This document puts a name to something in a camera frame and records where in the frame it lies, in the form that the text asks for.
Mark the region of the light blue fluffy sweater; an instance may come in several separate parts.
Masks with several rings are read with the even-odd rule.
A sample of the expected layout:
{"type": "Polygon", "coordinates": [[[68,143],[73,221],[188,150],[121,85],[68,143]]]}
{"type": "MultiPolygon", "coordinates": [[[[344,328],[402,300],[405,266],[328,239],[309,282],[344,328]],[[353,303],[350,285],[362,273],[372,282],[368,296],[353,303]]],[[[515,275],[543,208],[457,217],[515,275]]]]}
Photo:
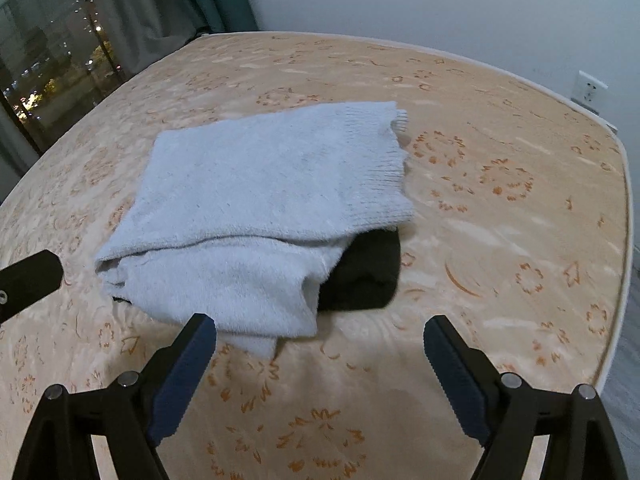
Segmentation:
{"type": "Polygon", "coordinates": [[[344,102],[160,133],[96,255],[105,292],[160,321],[204,313],[264,359],[314,336],[320,287],[354,237],[412,218],[407,122],[393,102],[344,102]]]}

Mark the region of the white wall socket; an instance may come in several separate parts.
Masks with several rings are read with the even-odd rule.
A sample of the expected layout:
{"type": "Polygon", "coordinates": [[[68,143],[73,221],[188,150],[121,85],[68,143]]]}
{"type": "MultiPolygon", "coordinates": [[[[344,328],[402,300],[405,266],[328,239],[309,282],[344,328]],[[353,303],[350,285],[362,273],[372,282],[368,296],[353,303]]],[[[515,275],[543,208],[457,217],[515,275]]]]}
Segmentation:
{"type": "Polygon", "coordinates": [[[570,99],[594,114],[599,114],[608,97],[608,85],[580,70],[575,78],[570,99]]]}

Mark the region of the grey curtain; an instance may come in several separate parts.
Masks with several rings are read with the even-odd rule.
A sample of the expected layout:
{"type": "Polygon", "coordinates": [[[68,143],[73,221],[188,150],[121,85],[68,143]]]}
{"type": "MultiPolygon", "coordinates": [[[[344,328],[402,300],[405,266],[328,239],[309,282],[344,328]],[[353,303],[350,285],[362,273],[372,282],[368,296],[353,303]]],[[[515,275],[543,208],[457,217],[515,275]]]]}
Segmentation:
{"type": "Polygon", "coordinates": [[[116,58],[129,75],[210,31],[195,0],[94,0],[116,58]]]}

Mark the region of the dark window with city lights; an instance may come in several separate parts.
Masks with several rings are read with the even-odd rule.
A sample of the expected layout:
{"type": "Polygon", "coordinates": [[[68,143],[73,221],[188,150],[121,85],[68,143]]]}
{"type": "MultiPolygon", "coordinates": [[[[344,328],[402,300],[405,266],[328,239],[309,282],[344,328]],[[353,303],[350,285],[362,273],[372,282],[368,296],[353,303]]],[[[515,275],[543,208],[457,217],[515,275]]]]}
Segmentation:
{"type": "Polygon", "coordinates": [[[94,0],[1,0],[1,104],[37,153],[126,80],[94,0]]]}

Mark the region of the black garment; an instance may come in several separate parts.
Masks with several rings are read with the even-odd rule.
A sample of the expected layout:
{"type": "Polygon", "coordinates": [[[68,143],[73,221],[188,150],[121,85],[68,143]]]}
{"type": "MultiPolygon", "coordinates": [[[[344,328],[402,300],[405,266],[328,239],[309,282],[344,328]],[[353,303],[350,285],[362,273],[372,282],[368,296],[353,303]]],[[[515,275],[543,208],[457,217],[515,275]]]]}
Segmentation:
{"type": "Polygon", "coordinates": [[[113,297],[157,318],[304,320],[332,307],[385,306],[399,248],[397,232],[386,229],[312,243],[224,237],[121,258],[103,269],[103,281],[113,297]]]}

